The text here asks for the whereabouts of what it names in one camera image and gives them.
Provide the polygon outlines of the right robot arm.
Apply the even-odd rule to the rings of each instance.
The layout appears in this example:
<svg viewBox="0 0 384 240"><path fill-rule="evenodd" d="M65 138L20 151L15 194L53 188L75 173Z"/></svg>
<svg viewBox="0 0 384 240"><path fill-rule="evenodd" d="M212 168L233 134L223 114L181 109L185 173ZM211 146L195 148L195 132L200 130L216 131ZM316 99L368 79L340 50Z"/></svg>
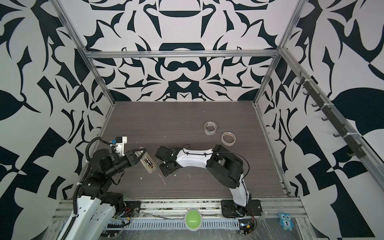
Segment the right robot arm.
<svg viewBox="0 0 384 240"><path fill-rule="evenodd" d="M240 154L215 145L213 149L193 151L187 148L158 148L155 157L162 161L160 170L165 177L181 168L196 167L206 169L232 194L232 200L222 200L222 215L225 218L259 216L262 207L259 200L253 200L246 187L245 178L250 164Z"/></svg>

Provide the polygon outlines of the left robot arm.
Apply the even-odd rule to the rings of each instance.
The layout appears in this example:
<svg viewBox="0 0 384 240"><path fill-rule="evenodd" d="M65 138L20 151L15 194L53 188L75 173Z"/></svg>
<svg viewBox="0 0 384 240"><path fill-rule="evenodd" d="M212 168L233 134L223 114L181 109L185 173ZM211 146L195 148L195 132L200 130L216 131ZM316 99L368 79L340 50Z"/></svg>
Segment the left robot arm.
<svg viewBox="0 0 384 240"><path fill-rule="evenodd" d="M125 137L107 142L101 137L92 139L86 147L86 170L77 183L73 197L73 211L58 238L60 240L98 240L112 238L118 228L128 226L130 220L112 224L113 217L124 213L124 197L109 191L117 185L113 176L124 175L145 157L147 150L139 148L124 151Z"/></svg>

